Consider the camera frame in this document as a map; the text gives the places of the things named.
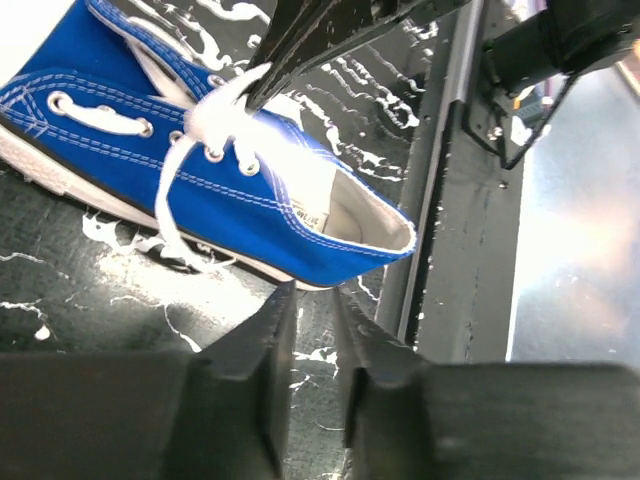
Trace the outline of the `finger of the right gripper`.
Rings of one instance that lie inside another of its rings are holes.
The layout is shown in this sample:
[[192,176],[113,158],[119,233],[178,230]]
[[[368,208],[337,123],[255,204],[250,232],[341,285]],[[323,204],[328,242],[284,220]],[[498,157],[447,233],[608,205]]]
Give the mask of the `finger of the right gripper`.
[[248,89],[247,107],[255,112],[295,78],[366,45],[407,18],[428,24],[466,0],[309,0],[278,1],[251,68],[271,68]]

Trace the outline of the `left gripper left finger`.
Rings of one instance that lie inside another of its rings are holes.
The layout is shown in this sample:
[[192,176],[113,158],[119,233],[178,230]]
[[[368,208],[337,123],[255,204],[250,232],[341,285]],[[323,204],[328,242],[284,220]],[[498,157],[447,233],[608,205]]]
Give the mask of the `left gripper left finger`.
[[280,479],[287,451],[296,289],[190,361],[163,458],[164,479]]

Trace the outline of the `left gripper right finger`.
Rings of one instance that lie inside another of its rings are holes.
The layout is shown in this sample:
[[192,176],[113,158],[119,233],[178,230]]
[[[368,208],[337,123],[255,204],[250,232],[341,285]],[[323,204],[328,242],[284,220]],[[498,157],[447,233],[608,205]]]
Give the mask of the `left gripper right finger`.
[[332,291],[334,335],[353,479],[433,479],[424,404],[426,362]]

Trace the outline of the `blue sneaker with white laces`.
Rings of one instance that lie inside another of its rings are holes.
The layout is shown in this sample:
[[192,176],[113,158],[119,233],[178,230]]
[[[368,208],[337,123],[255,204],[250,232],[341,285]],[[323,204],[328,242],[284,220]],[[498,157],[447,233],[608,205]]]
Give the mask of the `blue sneaker with white laces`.
[[303,128],[250,54],[272,8],[250,1],[77,1],[1,88],[1,156],[48,191],[304,290],[411,255],[412,222]]

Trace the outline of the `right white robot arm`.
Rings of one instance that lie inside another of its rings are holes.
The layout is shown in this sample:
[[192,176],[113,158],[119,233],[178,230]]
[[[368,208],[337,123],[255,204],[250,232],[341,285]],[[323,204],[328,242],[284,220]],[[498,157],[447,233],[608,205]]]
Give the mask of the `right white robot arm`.
[[[461,1],[279,1],[250,64],[271,68],[248,90],[257,111],[307,71],[376,40],[413,14],[428,22]],[[510,95],[554,74],[580,74],[639,36],[636,1],[550,1],[484,45],[489,81]]]

